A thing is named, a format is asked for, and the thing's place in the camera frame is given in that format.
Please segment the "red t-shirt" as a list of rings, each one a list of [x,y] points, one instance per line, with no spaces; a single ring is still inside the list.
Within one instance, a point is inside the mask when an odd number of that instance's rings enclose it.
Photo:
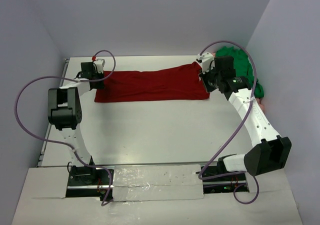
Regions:
[[[115,71],[95,93],[96,103],[207,100],[196,62],[158,71]]]

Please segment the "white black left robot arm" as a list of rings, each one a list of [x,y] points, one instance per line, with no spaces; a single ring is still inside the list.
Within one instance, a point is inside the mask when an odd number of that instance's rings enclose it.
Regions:
[[[71,145],[68,148],[70,180],[91,185],[97,181],[98,175],[92,167],[95,164],[80,129],[83,118],[80,96],[93,89],[104,88],[105,60],[95,58],[91,62],[82,62],[80,66],[81,71],[75,81],[48,90],[48,121],[60,132],[63,142]]]

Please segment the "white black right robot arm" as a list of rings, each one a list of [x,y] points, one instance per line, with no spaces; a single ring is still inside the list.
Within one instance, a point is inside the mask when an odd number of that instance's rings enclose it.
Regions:
[[[287,162],[292,143],[282,137],[271,125],[252,94],[252,86],[244,76],[237,76],[234,59],[231,56],[215,58],[206,52],[197,56],[201,66],[199,78],[208,93],[218,90],[235,108],[242,119],[252,144],[246,154],[230,154],[218,158],[217,174],[214,178],[226,175],[249,173],[258,176],[283,169]]]

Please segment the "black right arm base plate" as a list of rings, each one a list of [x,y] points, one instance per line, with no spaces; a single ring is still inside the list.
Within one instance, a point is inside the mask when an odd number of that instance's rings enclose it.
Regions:
[[[204,194],[232,193],[236,188],[236,192],[249,191],[244,173],[203,180],[202,185]]]

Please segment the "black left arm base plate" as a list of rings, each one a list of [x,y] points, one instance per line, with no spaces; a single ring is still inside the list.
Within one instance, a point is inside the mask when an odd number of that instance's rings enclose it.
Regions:
[[[94,197],[102,202],[109,190],[105,202],[113,199],[113,185],[110,184],[112,179],[105,169],[71,166],[67,170],[66,198]]]

